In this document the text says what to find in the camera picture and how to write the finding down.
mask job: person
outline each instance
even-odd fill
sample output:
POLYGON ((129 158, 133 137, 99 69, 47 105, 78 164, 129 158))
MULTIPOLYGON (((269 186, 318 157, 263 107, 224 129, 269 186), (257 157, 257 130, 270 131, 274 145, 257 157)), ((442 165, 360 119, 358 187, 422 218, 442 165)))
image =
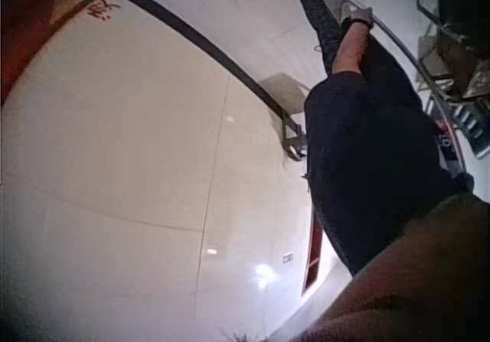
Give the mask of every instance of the person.
POLYGON ((400 65, 370 36, 372 10, 341 25, 323 0, 300 0, 327 79, 305 101, 315 217, 352 275, 408 221, 466 191, 439 163, 438 128, 400 65))

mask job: white wall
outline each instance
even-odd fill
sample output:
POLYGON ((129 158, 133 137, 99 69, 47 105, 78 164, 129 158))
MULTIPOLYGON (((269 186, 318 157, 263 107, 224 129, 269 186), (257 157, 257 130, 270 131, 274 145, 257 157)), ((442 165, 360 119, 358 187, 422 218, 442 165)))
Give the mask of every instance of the white wall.
POLYGON ((108 1, 121 9, 78 15, 3 107, 2 317, 33 340, 269 334, 302 302, 304 165, 220 64, 108 1))

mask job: black pants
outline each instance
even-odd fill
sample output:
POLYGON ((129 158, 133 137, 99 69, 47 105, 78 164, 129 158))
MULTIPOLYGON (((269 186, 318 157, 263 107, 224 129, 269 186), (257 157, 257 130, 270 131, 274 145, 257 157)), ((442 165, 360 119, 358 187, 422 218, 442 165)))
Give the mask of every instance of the black pants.
POLYGON ((370 37, 362 76, 332 74, 349 20, 340 28, 322 0, 301 1, 329 75, 305 102, 312 201, 337 254, 355 274, 411 218, 452 195, 452 181, 439 166, 434 124, 395 59, 370 37))

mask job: leg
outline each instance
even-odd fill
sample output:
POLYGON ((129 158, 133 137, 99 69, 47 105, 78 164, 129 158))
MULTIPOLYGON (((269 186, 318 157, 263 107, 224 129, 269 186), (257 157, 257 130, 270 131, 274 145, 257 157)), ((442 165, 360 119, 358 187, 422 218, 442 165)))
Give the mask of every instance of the leg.
POLYGON ((300 0, 310 25, 318 35, 325 71, 332 75, 332 64, 341 43, 340 27, 323 0, 300 0))

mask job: handrail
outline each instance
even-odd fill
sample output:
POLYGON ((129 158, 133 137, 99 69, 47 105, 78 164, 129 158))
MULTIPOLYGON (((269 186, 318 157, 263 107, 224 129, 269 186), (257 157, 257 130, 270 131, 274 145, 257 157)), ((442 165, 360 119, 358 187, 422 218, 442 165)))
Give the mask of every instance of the handrail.
MULTIPOLYGON (((357 0, 347 0, 351 4, 355 5, 358 8, 364 8, 364 6, 358 2, 357 0)), ((386 26, 385 23, 382 22, 381 19, 373 15, 374 23, 385 33, 388 35, 388 37, 402 50, 402 52, 405 54, 407 59, 412 63, 412 65, 417 69, 419 72, 420 76, 424 79, 425 83, 427 86, 430 88, 433 97, 434 97, 434 103, 436 104, 437 108, 440 110, 441 115, 444 119, 444 122, 447 125, 448 133, 449 136, 451 137, 452 141, 454 142, 454 147, 456 150, 456 156, 458 157, 459 164, 461 165, 461 169, 463 171, 466 171, 466 164, 465 164, 465 159, 462 155, 462 150, 461 150, 461 145, 459 144, 458 137, 456 136, 456 132, 452 126, 452 120, 449 118, 449 114, 446 110, 446 108, 443 105, 444 100, 451 100, 451 96, 447 95, 444 91, 442 91, 439 86, 437 86, 437 83, 433 81, 432 76, 430 75, 429 71, 426 69, 426 67, 417 61, 417 59, 412 55, 410 50, 405 46, 403 42, 386 26)))

